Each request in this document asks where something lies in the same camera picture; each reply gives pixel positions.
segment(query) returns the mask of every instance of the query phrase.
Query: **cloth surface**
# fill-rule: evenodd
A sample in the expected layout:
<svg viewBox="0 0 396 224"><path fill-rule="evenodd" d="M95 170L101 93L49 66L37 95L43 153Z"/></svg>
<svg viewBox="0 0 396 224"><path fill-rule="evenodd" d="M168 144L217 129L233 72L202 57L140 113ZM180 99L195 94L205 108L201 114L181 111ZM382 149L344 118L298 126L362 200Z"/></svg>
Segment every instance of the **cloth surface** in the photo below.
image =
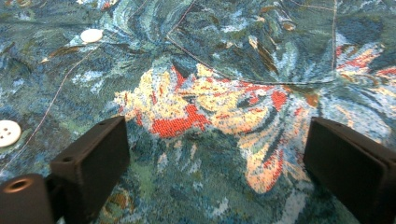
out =
<svg viewBox="0 0 396 224"><path fill-rule="evenodd" d="M123 115L131 165L96 223L357 223L304 146L317 116L395 150L395 14L393 0L5 0L0 119L22 135L0 148L0 180L48 175ZM104 36L85 44L90 28Z"/></svg>

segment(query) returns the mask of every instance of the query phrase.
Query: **tapestry fabric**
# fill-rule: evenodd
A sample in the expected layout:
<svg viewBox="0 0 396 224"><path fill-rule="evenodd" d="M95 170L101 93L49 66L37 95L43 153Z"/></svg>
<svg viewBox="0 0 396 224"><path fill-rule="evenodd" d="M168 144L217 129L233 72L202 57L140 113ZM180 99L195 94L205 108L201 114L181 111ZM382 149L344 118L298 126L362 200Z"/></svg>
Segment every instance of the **tapestry fabric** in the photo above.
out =
<svg viewBox="0 0 396 224"><path fill-rule="evenodd" d="M304 147L322 117L396 150L395 22L394 0L3 0L0 120L22 133L0 181L123 115L131 164L95 223L358 223Z"/></svg>

